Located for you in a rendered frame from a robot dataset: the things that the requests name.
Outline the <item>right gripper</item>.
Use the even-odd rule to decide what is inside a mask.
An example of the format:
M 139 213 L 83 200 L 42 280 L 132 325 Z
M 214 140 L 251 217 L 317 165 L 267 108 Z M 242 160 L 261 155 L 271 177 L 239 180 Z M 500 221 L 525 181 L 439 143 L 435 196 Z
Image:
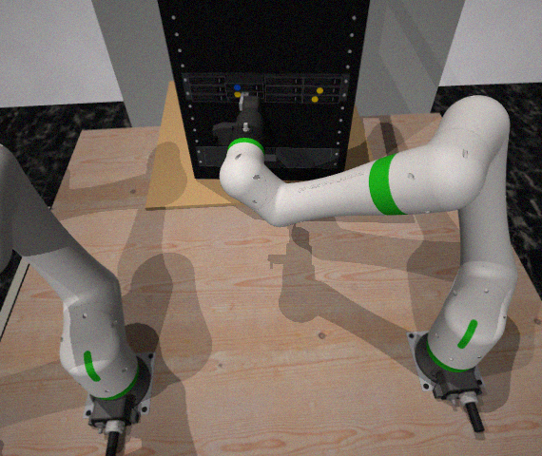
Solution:
M 263 134 L 264 119 L 260 114 L 260 97 L 242 92 L 239 105 L 241 113 L 235 123 L 218 123 L 213 126 L 213 144 L 229 146 L 236 139 L 249 138 L 260 143 L 265 154 L 266 138 Z

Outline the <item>black open rack frame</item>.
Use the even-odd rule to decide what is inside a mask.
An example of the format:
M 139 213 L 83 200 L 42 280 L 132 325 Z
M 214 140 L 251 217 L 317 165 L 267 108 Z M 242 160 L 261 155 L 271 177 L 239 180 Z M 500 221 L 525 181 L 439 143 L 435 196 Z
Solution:
M 197 180 L 219 179 L 213 125 L 239 103 L 192 102 L 189 73 L 342 75 L 339 104 L 261 103 L 264 164 L 282 181 L 344 172 L 370 0 L 157 0 Z

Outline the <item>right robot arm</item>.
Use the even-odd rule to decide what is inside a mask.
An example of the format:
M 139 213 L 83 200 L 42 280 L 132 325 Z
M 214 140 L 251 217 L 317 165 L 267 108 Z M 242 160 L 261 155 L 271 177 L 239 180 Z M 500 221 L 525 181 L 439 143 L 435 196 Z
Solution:
M 339 216 L 457 210 L 460 268 L 415 355 L 436 383 L 435 399 L 454 406 L 459 398 L 474 432 L 485 430 L 476 408 L 482 391 L 475 366 L 505 331 L 518 279 L 506 204 L 509 134 L 504 106 L 474 95 L 447 109 L 426 145 L 332 176 L 286 183 L 264 165 L 262 145 L 249 138 L 229 144 L 220 171 L 224 192 L 276 227 Z

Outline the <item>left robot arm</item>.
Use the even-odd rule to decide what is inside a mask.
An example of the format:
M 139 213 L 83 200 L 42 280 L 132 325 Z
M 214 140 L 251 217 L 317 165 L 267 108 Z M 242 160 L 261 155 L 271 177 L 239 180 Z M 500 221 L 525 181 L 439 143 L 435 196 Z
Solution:
M 120 283 L 53 215 L 0 144 L 0 274 L 12 249 L 62 299 L 61 364 L 89 393 L 94 407 L 88 425 L 98 434 L 106 428 L 106 456 L 116 456 L 119 435 L 138 424 L 134 407 L 150 384 L 145 361 L 126 342 Z

